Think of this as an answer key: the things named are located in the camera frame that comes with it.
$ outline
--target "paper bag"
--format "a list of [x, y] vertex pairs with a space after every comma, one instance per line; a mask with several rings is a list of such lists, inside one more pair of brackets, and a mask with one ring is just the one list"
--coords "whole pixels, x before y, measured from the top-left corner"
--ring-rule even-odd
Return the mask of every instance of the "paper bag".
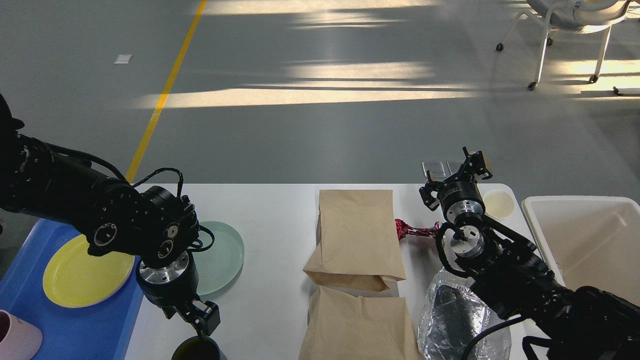
[[320, 190], [319, 228], [304, 267], [316, 284], [384, 291], [406, 278], [392, 190]]
[[298, 360], [417, 360], [404, 298], [358, 297], [320, 286]]

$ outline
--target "blue tray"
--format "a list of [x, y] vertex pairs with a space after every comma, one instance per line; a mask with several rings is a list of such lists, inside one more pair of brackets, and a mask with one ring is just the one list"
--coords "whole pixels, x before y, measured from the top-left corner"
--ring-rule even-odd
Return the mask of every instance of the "blue tray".
[[49, 260], [77, 235], [70, 225], [38, 220], [0, 282], [0, 309], [42, 331], [33, 360], [122, 360], [142, 300], [134, 272], [113, 296], [79, 309], [52, 303], [42, 289]]

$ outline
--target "white plastic bin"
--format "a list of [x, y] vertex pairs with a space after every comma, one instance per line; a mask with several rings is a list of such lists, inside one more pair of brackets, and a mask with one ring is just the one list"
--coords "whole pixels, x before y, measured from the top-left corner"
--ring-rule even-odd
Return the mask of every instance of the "white plastic bin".
[[522, 207], [545, 261], [559, 270], [569, 289], [595, 286], [640, 304], [636, 202], [626, 197], [536, 196], [526, 198]]

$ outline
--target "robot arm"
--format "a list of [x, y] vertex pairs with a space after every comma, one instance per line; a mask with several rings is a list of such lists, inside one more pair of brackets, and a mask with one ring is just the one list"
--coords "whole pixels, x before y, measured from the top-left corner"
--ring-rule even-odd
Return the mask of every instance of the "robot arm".
[[[180, 194], [182, 179], [177, 196], [159, 186], [140, 193], [109, 163], [24, 136], [23, 126], [0, 95], [0, 207], [73, 225], [86, 235], [90, 255], [139, 256], [136, 280], [149, 301], [167, 318], [178, 313], [199, 335], [210, 335], [220, 314], [196, 294], [190, 247], [201, 227], [189, 197]], [[92, 169], [91, 161], [116, 177]]]
[[[473, 278], [470, 289], [501, 319], [530, 318], [550, 337], [523, 340], [529, 359], [535, 359], [531, 345], [548, 347], [551, 360], [637, 358], [640, 307], [590, 286], [572, 291], [558, 284], [553, 271], [534, 253], [535, 244], [485, 215], [477, 180], [491, 178], [489, 162], [481, 151], [463, 150], [465, 162], [457, 173], [444, 181], [435, 181], [428, 173], [420, 188], [425, 205], [431, 211], [442, 205], [447, 221], [436, 236], [443, 266], [454, 275]], [[445, 238], [461, 270], [447, 259]]]

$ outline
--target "cup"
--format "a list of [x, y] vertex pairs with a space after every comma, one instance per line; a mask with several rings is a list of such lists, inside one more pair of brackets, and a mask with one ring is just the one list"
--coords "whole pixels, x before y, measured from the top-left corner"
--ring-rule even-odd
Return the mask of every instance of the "cup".
[[0, 360], [30, 360], [41, 344], [40, 329], [0, 310]]
[[513, 214], [515, 202], [504, 190], [490, 190], [483, 196], [484, 208], [493, 218], [506, 218]]
[[171, 360], [227, 360], [227, 357], [212, 338], [193, 336], [175, 349]]

